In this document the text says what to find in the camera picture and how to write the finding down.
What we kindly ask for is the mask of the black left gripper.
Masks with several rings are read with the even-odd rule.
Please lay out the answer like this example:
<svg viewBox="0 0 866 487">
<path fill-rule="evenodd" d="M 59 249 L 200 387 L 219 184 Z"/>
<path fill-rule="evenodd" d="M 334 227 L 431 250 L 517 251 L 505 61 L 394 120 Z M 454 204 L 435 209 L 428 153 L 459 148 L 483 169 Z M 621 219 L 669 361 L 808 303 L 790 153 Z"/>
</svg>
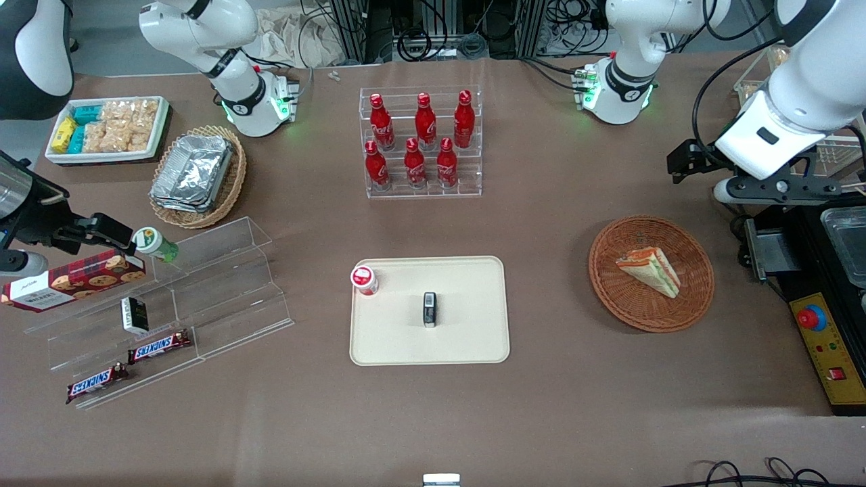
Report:
<svg viewBox="0 0 866 487">
<path fill-rule="evenodd" d="M 820 206 L 842 197 L 842 185 L 835 179 L 815 175 L 819 157 L 800 154 L 766 179 L 757 179 L 744 169 L 736 169 L 736 201 L 758 206 Z M 692 175 L 717 170 L 695 139 L 685 141 L 685 152 L 667 156 L 667 173 L 673 184 Z"/>
</svg>

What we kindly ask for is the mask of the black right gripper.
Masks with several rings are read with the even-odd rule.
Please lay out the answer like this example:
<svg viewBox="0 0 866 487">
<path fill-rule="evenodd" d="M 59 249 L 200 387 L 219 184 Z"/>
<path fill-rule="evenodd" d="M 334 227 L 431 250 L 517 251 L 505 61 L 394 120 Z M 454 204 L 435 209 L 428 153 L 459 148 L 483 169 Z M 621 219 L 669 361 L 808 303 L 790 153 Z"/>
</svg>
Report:
<svg viewBox="0 0 866 487">
<path fill-rule="evenodd" d="M 55 246 L 67 253 L 78 253 L 83 246 L 132 252 L 130 241 L 111 239 L 131 238 L 132 228 L 106 214 L 78 216 L 72 212 L 68 197 L 62 186 L 35 178 L 24 203 L 10 216 L 10 237 L 29 246 Z"/>
</svg>

